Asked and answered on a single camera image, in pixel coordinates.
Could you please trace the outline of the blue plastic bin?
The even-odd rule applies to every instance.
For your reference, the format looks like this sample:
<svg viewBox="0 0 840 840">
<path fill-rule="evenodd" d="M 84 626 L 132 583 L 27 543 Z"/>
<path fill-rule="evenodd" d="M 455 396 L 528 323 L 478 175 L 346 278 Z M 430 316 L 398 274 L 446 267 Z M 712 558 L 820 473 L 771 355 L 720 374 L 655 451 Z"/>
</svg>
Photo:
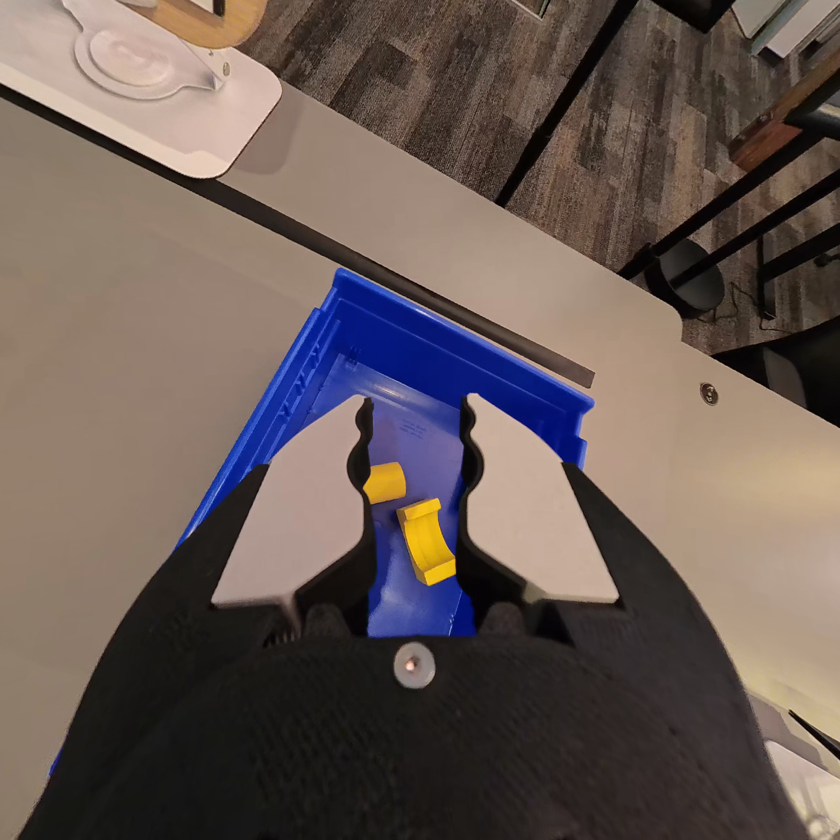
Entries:
<svg viewBox="0 0 840 840">
<path fill-rule="evenodd" d="M 168 576 L 196 607 L 157 618 L 173 589 L 156 574 L 138 602 L 150 603 L 153 622 L 140 650 L 202 652 L 209 614 L 207 585 L 217 563 L 199 553 L 193 534 L 214 510 L 230 510 L 226 497 L 249 472 L 267 463 L 295 434 L 355 393 L 373 401 L 371 465 L 395 462 L 406 477 L 404 501 L 373 507 L 377 576 L 370 595 L 373 637 L 475 633 L 474 607 L 455 577 L 425 585 L 409 571 L 409 553 L 396 510 L 428 497 L 439 499 L 441 533 L 455 548 L 463 445 L 461 398 L 469 392 L 490 402 L 541 437 L 562 460 L 582 467 L 583 418 L 594 406 L 587 395 L 550 378 L 525 361 L 346 269 L 313 310 L 272 377 L 264 395 L 179 541 L 173 558 L 184 560 Z"/>
</svg>

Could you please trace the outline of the yellow arch block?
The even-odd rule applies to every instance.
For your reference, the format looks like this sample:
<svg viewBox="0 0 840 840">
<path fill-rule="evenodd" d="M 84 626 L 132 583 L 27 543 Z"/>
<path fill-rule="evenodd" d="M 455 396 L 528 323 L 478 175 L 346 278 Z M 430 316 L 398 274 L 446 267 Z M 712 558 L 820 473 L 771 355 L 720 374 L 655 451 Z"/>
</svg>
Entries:
<svg viewBox="0 0 840 840">
<path fill-rule="evenodd" d="M 440 510 L 440 500 L 428 498 L 395 512 L 415 576 L 426 586 L 456 575 L 456 557 L 440 528 Z"/>
</svg>

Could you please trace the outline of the yellow cylinder block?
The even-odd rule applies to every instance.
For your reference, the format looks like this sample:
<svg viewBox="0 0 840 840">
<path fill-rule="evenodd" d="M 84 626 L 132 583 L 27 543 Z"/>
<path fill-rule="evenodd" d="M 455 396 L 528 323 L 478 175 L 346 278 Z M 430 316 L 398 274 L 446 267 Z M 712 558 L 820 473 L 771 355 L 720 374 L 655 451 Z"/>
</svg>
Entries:
<svg viewBox="0 0 840 840">
<path fill-rule="evenodd" d="M 406 477 L 402 466 L 396 461 L 372 465 L 364 483 L 364 493 L 372 505 L 403 499 Z"/>
</svg>

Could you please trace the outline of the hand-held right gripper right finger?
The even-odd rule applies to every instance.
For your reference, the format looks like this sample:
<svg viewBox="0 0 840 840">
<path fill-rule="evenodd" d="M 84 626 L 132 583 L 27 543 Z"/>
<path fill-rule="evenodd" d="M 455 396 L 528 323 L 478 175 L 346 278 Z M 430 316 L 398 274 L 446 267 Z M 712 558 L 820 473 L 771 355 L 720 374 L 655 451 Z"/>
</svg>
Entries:
<svg viewBox="0 0 840 840">
<path fill-rule="evenodd" d="M 580 471 L 477 393 L 463 397 L 457 581 L 477 632 L 497 606 L 525 627 L 558 604 L 612 610 L 621 596 L 571 482 Z"/>
</svg>

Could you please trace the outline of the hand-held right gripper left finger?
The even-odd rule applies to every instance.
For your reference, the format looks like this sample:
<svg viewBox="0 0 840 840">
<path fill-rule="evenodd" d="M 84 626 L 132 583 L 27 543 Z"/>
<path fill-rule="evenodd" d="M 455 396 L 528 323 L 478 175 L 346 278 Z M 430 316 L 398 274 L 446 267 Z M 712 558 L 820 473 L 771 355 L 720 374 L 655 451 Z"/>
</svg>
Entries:
<svg viewBox="0 0 840 840">
<path fill-rule="evenodd" d="M 227 559 L 212 604 L 277 606 L 300 632 L 310 609 L 335 606 L 366 634 L 376 538 L 364 484 L 374 406 L 352 395 L 283 445 Z"/>
</svg>

